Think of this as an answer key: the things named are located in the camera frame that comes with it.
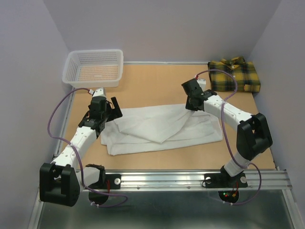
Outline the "white long sleeve shirt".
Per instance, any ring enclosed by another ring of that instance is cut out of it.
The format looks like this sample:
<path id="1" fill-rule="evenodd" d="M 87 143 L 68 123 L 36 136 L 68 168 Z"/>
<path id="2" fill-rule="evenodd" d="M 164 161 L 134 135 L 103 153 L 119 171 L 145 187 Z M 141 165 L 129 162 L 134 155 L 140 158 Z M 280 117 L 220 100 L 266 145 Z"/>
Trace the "white long sleeve shirt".
<path id="1" fill-rule="evenodd" d="M 223 139 L 217 117 L 190 111 L 183 104 L 122 109 L 123 116 L 107 122 L 101 144 L 109 155 L 177 149 Z"/>

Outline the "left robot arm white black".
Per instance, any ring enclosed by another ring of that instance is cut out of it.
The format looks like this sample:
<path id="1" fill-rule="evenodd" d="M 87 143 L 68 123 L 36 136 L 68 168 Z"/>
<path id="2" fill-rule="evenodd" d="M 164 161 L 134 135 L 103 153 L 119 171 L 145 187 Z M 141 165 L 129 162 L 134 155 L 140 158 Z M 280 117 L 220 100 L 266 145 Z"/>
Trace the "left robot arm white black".
<path id="1" fill-rule="evenodd" d="M 86 184 L 109 187 L 104 166 L 83 166 L 81 158 L 97 140 L 105 124 L 122 117 L 116 97 L 94 96 L 73 138 L 51 163 L 40 167 L 40 200 L 72 207 Z"/>

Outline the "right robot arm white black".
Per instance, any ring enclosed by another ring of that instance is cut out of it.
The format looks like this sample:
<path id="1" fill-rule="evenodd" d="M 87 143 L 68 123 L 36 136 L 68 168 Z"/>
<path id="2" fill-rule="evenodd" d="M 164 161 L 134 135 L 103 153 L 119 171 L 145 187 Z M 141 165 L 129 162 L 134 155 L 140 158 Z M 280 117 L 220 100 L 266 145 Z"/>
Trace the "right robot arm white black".
<path id="1" fill-rule="evenodd" d="M 196 79 L 183 83 L 182 87 L 187 95 L 187 110 L 210 113 L 237 133 L 237 152 L 231 155 L 232 159 L 221 168 L 219 175 L 221 184 L 230 186 L 254 158 L 273 144 L 267 119 L 261 113 L 251 114 L 236 108 L 212 90 L 203 91 Z"/>

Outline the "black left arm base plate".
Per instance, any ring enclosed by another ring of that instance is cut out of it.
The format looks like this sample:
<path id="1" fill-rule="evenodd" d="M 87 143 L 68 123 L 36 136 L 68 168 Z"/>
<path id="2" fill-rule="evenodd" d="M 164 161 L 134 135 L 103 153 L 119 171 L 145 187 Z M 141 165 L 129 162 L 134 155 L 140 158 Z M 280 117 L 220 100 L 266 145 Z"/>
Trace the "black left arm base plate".
<path id="1" fill-rule="evenodd" d="M 121 174 L 106 174 L 104 181 L 97 181 L 89 185 L 85 180 L 85 184 L 92 189 L 118 190 L 121 188 L 121 178 Z"/>

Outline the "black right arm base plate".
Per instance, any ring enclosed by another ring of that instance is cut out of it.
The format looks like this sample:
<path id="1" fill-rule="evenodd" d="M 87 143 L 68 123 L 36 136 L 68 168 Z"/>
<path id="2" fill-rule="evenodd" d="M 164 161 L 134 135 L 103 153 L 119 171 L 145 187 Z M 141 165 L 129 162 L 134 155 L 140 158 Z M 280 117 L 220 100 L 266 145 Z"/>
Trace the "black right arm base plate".
<path id="1" fill-rule="evenodd" d="M 240 173 L 234 177 L 226 175 L 225 173 L 207 173 L 201 183 L 205 188 L 234 188 L 248 187 L 245 173 Z"/>

